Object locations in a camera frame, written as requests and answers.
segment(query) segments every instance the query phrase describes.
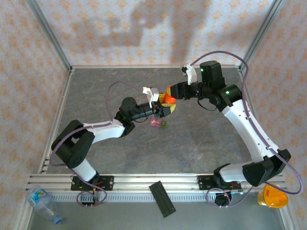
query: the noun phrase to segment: patterned wallpaper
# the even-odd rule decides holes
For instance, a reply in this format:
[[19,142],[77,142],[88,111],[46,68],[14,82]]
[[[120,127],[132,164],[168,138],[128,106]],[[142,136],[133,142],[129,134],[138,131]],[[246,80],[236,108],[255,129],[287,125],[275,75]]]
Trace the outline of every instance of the patterned wallpaper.
[[[248,89],[259,122],[305,182],[292,196],[301,229],[307,229],[307,2],[288,0],[273,21],[250,64]],[[286,171],[291,191],[298,181]]]
[[182,65],[213,50],[243,57],[273,0],[38,2],[72,65]]
[[67,72],[24,0],[0,1],[0,223],[11,230]]

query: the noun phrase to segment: yellow cup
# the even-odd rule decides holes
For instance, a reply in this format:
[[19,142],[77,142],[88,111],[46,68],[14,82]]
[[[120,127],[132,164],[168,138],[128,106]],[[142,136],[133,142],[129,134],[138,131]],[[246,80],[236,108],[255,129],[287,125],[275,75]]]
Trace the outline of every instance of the yellow cup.
[[286,193],[269,186],[264,186],[263,191],[257,194],[257,200],[260,205],[272,208],[281,208],[288,204]]

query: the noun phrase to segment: gray floor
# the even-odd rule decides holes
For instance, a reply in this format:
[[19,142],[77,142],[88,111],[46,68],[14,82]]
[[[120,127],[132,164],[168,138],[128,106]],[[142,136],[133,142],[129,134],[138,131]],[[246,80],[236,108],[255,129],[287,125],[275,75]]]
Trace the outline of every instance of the gray floor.
[[[237,69],[223,69],[226,83],[241,85]],[[180,69],[76,69],[65,104],[59,130],[74,119],[82,123],[109,120],[105,93],[114,81],[128,81],[139,87],[154,87],[164,92],[168,85],[186,79]],[[123,84],[110,93],[112,114],[121,101],[132,96],[138,103],[146,96]],[[202,101],[208,108],[214,108]],[[87,159],[99,173],[211,173],[226,163],[250,160],[248,150],[231,123],[218,111],[209,112],[196,99],[177,101],[177,107],[165,118],[167,127],[151,127],[150,121],[137,124],[126,137],[92,145]],[[55,156],[55,163],[60,162]],[[48,173],[71,173],[65,168],[49,167]]]
[[167,218],[156,203],[105,203],[93,209],[57,204],[62,223],[54,226],[33,213],[28,230],[284,230],[279,210],[260,206],[253,195],[226,210],[204,202],[174,203],[176,212]]

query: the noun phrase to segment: plastic bottle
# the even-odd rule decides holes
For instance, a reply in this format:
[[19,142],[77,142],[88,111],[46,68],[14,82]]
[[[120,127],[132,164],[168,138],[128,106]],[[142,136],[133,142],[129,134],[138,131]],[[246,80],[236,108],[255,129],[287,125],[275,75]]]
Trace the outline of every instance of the plastic bottle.
[[51,220],[53,224],[61,222],[62,217],[58,213],[54,200],[40,186],[36,185],[30,188],[27,191],[26,199],[40,216]]

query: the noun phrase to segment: purple cable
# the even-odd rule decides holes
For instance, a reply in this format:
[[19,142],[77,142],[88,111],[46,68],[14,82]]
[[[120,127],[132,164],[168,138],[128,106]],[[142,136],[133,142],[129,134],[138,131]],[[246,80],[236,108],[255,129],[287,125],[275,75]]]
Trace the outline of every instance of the purple cable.
[[212,206],[212,207],[218,207],[218,208],[234,207],[234,206],[240,204],[240,203],[248,196],[248,194],[250,193],[250,191],[252,190],[252,188],[253,188],[253,186],[247,191],[247,193],[245,193],[244,197],[243,197],[241,200],[239,200],[238,202],[236,202],[235,204],[232,204],[232,205],[218,206],[218,205],[213,205],[213,204],[211,204],[211,203],[209,202],[209,198],[208,198],[209,192],[212,191],[212,190],[220,190],[220,191],[224,192],[224,194],[226,195],[226,197],[227,197],[227,199],[228,199],[228,202],[230,203],[230,198],[229,198],[228,194],[226,193],[225,190],[223,190],[223,189],[221,189],[221,188],[211,188],[211,189],[209,189],[209,190],[206,192],[205,199],[206,199],[208,205],[210,205],[210,206]]
[[[76,130],[70,132],[69,134],[67,134],[67,135],[56,145],[56,147],[53,149],[53,151],[52,151],[52,153],[51,153],[51,155],[50,155],[50,158],[49,158],[49,164],[50,164],[50,165],[52,165],[52,166],[54,166],[54,167],[66,166],[66,164],[54,164],[54,163],[53,163],[52,156],[54,155],[54,153],[56,153],[56,152],[58,151],[59,147],[60,147],[68,138],[70,138],[70,137],[71,137],[72,135],[74,135],[75,133],[80,132],[81,130],[84,130],[84,129],[87,129],[87,128],[102,128],[102,127],[106,127],[106,126],[109,126],[109,125],[112,124],[112,122],[113,122],[113,116],[112,116],[112,114],[111,114],[111,111],[109,110],[107,101],[108,101],[108,95],[109,95],[110,89],[112,88],[112,86],[114,86],[114,85],[117,84],[117,83],[122,83],[122,84],[128,85],[128,86],[130,86],[130,87],[132,87],[132,88],[135,88],[135,89],[137,89],[137,90],[139,90],[139,91],[143,91],[143,88],[140,88],[140,87],[131,85],[130,83],[127,83],[127,82],[125,82],[125,81],[119,80],[119,81],[116,81],[116,82],[112,83],[112,84],[109,86],[109,88],[108,88],[108,90],[107,90],[107,92],[106,92],[106,111],[107,111],[107,113],[109,114],[109,116],[110,116],[110,118],[111,118],[111,119],[110,119],[110,122],[107,123],[107,124],[103,124],[103,125],[84,126],[84,127],[78,128],[78,129],[76,129]],[[84,179],[82,179],[78,174],[76,174],[76,175],[77,175],[77,177],[78,177],[83,183],[85,183],[85,184],[87,184],[88,186],[91,186],[91,187],[93,187],[93,188],[99,189],[100,191],[102,191],[102,192],[105,193],[106,196],[105,196],[101,201],[99,201],[98,203],[92,205],[92,207],[95,207],[95,206],[97,206],[97,205],[103,203],[103,202],[106,200],[107,193],[106,193],[106,191],[105,191],[103,188],[100,188],[100,187],[98,187],[98,186],[96,186],[96,185],[90,184],[90,183],[88,183],[87,181],[85,181]],[[80,193],[77,195],[77,203],[78,203],[78,205],[80,205],[80,206],[82,206],[82,207],[86,207],[86,206],[83,205],[83,204],[79,201],[79,196],[80,196],[81,194],[85,193],[85,192],[91,194],[92,197],[94,197],[94,199],[96,199],[96,196],[94,196],[94,195],[93,195],[92,193],[90,193],[89,191],[82,191],[82,192],[80,192]]]
[[248,120],[251,124],[251,126],[253,127],[253,129],[255,130],[255,132],[257,133],[258,137],[263,141],[263,143],[266,145],[266,147],[268,147],[270,149],[270,151],[278,158],[280,159],[286,166],[288,166],[293,172],[294,174],[296,175],[299,183],[300,183],[300,189],[297,191],[297,192],[289,192],[289,191],[286,191],[286,190],[283,190],[269,182],[265,182],[266,184],[268,184],[269,186],[272,186],[273,188],[276,188],[277,190],[279,191],[282,191],[284,193],[287,193],[287,194],[291,194],[291,195],[300,195],[303,193],[304,191],[304,182],[303,182],[303,179],[302,177],[299,175],[299,173],[295,170],[295,168],[293,168],[285,159],[283,159],[277,152],[275,152],[272,148],[270,148],[270,145],[269,143],[266,141],[266,139],[262,136],[262,134],[259,132],[259,130],[257,129],[255,123],[252,121],[252,119],[250,118],[250,115],[249,115],[249,111],[248,111],[248,106],[247,106],[247,101],[246,101],[246,95],[245,95],[245,90],[246,90],[246,79],[247,79],[247,75],[248,75],[248,64],[246,63],[246,61],[242,58],[240,58],[239,56],[233,54],[233,53],[230,53],[230,52],[227,52],[227,51],[222,51],[222,50],[218,50],[218,51],[213,51],[213,52],[210,52],[210,53],[207,53],[207,54],[204,54],[202,56],[200,56],[198,59],[196,59],[195,61],[193,61],[191,63],[191,66],[193,66],[196,62],[198,62],[199,60],[201,60],[202,58],[208,56],[208,55],[211,55],[211,54],[216,54],[216,53],[223,53],[223,54],[228,54],[228,55],[231,55],[237,59],[239,59],[240,61],[242,61],[242,63],[244,64],[244,66],[246,67],[246,72],[244,74],[244,78],[243,78],[243,81],[242,81],[242,101],[243,101],[243,106],[244,106],[244,110],[246,112],[246,115],[248,117]]

